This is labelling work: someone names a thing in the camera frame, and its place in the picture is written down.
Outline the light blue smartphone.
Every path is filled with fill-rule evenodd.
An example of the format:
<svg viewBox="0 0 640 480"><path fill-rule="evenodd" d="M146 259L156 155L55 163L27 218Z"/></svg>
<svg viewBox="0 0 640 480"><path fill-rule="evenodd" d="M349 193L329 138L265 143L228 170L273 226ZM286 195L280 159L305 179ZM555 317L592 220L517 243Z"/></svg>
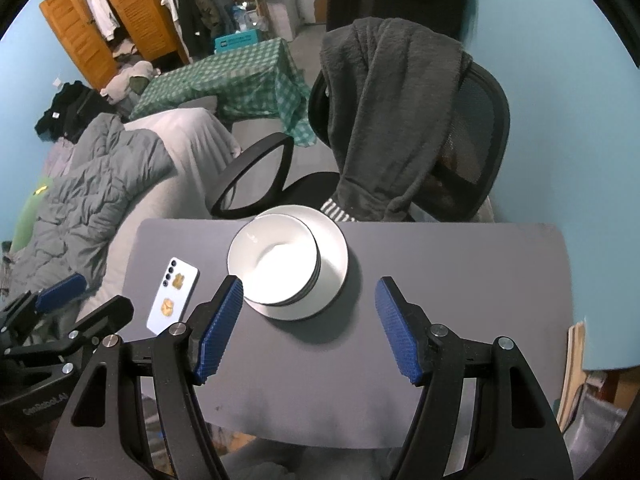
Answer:
<svg viewBox="0 0 640 480"><path fill-rule="evenodd" d="M169 259L146 320L146 328L152 334L159 335L182 320L199 275L196 266L177 257Z"/></svg>

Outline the grey quilted duvet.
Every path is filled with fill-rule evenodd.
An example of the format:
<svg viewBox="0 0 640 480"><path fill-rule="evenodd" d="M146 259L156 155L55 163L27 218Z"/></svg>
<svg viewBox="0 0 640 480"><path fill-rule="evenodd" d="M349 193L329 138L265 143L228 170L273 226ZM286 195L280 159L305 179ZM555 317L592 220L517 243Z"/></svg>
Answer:
<svg viewBox="0 0 640 480"><path fill-rule="evenodd" d="M99 114L81 133L70 171L44 193L32 238L14 264L9 298L74 274L98 288L108 246L130 206L173 169L155 132L128 130L118 116Z"/></svg>

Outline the white ribbed bowl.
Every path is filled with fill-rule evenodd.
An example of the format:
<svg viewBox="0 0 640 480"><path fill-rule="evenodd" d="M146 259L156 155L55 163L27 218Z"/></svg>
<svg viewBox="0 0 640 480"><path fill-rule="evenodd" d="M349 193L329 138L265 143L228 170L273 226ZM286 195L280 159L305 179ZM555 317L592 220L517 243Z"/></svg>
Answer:
<svg viewBox="0 0 640 480"><path fill-rule="evenodd" d="M228 273L241 280L247 300L280 307L314 284L320 252L303 221L288 214L264 214L236 233L227 266Z"/></svg>

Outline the white plate on table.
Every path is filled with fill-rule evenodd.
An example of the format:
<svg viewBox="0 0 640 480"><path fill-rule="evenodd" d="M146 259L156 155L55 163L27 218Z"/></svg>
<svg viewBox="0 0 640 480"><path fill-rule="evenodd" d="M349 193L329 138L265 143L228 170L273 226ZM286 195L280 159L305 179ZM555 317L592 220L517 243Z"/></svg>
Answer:
<svg viewBox="0 0 640 480"><path fill-rule="evenodd" d="M288 214L308 226L318 244L320 271L311 288L290 304L276 307L258 304L246 298L245 301L256 312L272 320L298 321L311 318L329 307L345 283L349 264L346 238L334 221L307 206L277 206L257 217L264 214Z"/></svg>

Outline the white grey pillow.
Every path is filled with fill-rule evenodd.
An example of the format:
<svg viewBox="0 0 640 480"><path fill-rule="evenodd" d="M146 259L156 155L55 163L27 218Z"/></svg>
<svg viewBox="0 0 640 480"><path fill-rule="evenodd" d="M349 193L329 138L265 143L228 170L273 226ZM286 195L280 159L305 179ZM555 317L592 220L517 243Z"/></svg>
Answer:
<svg viewBox="0 0 640 480"><path fill-rule="evenodd" d="M188 188L186 196L197 197L206 212L212 210L215 186L242 148L210 110L175 108L128 122L125 128L156 133Z"/></svg>

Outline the black clothes pile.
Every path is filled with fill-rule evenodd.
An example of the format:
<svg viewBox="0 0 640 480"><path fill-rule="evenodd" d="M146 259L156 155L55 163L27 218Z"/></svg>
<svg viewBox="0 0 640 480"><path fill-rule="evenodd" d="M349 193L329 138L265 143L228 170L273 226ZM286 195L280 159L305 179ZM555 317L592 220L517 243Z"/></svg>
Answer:
<svg viewBox="0 0 640 480"><path fill-rule="evenodd" d="M66 82L36 123L35 132L44 140L65 139L76 144L85 128L101 113L116 114L116 108L99 91L82 82Z"/></svg>

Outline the black office chair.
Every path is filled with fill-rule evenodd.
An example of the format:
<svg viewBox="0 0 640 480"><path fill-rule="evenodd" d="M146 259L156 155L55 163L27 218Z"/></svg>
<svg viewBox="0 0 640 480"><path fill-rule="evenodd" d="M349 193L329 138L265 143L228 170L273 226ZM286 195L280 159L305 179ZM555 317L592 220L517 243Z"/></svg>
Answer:
<svg viewBox="0 0 640 480"><path fill-rule="evenodd" d="M510 108L503 88L488 70L473 62L454 100L454 122L448 139L416 194L408 219L493 222L489 193L503 161L509 132ZM280 162L267 179L262 197L246 206L231 207L232 192L242 177L274 152L280 154ZM316 171L288 184L293 155L294 141L282 132L271 133L247 148L215 184L212 216L243 219L288 204L320 208L335 191L338 173Z"/></svg>

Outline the green checkered cloth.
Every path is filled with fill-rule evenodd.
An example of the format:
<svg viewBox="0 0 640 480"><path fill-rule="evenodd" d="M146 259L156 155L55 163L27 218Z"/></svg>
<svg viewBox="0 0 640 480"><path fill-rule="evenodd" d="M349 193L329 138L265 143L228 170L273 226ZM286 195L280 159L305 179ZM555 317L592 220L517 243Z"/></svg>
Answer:
<svg viewBox="0 0 640 480"><path fill-rule="evenodd" d="M297 146L308 148L317 142L308 120L310 87L281 38L209 55L155 77L130 118L173 110L208 96L217 99L216 113L225 124L278 118Z"/></svg>

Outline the dark grey fleece robe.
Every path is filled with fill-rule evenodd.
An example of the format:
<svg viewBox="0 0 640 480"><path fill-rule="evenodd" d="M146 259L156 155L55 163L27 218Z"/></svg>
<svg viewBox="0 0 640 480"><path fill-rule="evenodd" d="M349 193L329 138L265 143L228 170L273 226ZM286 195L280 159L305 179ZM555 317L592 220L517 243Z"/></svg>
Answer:
<svg viewBox="0 0 640 480"><path fill-rule="evenodd" d="M402 18L358 18L320 51L338 173L321 210L336 222L401 221L450 133L472 58L458 40Z"/></svg>

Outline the teal plastic crate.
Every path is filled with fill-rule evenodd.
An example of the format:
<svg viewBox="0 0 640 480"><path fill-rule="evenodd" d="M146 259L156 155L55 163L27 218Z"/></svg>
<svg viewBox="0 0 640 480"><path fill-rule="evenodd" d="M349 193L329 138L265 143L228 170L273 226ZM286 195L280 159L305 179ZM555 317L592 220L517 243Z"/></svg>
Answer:
<svg viewBox="0 0 640 480"><path fill-rule="evenodd" d="M262 33L257 29L238 30L234 34L219 36L214 41L216 54L239 48L254 46L262 40Z"/></svg>

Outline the orange wooden wardrobe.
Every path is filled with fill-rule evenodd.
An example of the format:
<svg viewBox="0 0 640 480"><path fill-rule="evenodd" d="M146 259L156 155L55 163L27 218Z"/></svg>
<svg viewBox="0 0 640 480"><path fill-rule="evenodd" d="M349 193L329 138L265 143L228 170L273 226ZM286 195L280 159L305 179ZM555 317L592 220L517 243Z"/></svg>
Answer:
<svg viewBox="0 0 640 480"><path fill-rule="evenodd" d="M43 0L40 11L88 85L104 88L130 49L160 70L188 62L160 0Z"/></svg>

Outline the hanging dark clothes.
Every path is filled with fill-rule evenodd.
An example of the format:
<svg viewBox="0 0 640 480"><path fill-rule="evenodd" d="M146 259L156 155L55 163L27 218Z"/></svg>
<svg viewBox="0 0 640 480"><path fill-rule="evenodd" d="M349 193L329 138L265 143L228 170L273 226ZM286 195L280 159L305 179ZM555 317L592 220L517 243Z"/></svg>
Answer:
<svg viewBox="0 0 640 480"><path fill-rule="evenodd" d="M215 53L215 41L238 30L233 0L160 0L167 6L190 62Z"/></svg>

